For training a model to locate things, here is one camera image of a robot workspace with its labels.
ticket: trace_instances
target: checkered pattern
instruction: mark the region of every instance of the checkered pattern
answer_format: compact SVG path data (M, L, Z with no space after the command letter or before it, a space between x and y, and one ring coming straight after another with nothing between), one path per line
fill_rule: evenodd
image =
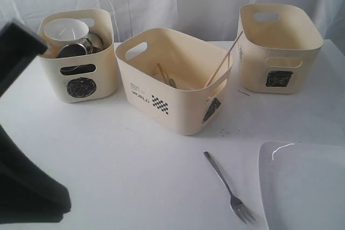
M160 109L162 112L168 114L168 104L166 102L163 102L159 98L154 97L154 95L152 95L152 105L157 109Z

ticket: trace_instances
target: metal fork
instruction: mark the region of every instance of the metal fork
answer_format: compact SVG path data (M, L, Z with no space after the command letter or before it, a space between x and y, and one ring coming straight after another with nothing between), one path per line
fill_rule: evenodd
M210 156L210 153L208 153L206 151L206 152L204 152L204 156L208 159L208 161L212 165L213 169L216 171L216 173L218 174L218 176L220 177L220 179L224 183L227 191L229 192L229 194L230 194L230 206L231 206L232 210L240 218L240 220L242 220L245 224L247 222L250 222L250 223L253 224L255 222L254 216L252 215L252 213L250 213L250 211L243 204L243 202L232 193L232 191L230 190L226 180L224 179L224 176L220 172L216 162Z

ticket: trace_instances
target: wooden skewer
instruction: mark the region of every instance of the wooden skewer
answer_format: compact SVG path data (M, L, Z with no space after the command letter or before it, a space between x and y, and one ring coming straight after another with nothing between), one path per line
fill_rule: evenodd
M164 72L163 72L163 69L161 67L161 64L157 63L157 66L158 66L158 69L160 70L160 73L162 75L162 78L163 78L163 81L164 83L166 83L167 85L169 84L169 81L167 79L167 77L165 76Z
M224 56L222 62L219 64L218 68L216 69L216 71L213 73L213 75L209 78L209 80L207 80L205 87L209 86L209 84L212 82L212 80L215 78L216 74L218 73L218 71L220 70L220 67L222 66L222 64L224 63L224 61L226 60L227 57L229 57L230 59L230 52L232 51L232 49L235 47L236 42L238 41L239 37L241 37L243 31L241 31L239 33L239 35L236 37L235 41L233 42L233 44L231 45L230 49L227 51L226 55Z

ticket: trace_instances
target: basket handle hole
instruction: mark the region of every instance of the basket handle hole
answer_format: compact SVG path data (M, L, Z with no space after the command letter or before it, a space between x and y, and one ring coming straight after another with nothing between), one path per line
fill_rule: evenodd
M95 20L92 19L92 18L82 18L82 19L78 19L78 20L80 20L80 21L86 23L86 25L87 25L88 27L92 27L92 26L95 25Z
M303 60L298 58L268 58L266 59L266 65L268 67L289 67L297 68L300 67L303 63Z
M278 21L280 19L280 15L274 12L256 12L253 17L256 21L261 22Z
M131 60L147 49L147 43L140 43L126 52L126 60Z
M95 70L96 66L94 64L87 64L79 66L62 67L60 69L60 73L62 75L78 75L94 72Z

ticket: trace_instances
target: white table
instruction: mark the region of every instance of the white table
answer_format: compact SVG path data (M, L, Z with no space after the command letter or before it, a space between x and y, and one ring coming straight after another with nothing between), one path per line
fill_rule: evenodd
M259 94L240 86L235 62L223 112L201 133L180 136L132 107L122 87L101 100L59 101L35 59L1 97L0 121L33 162L67 186L72 211L59 224L1 229L266 229L259 146L344 145L344 71L345 57L326 40L299 93ZM231 211L205 150L254 211L255 226Z

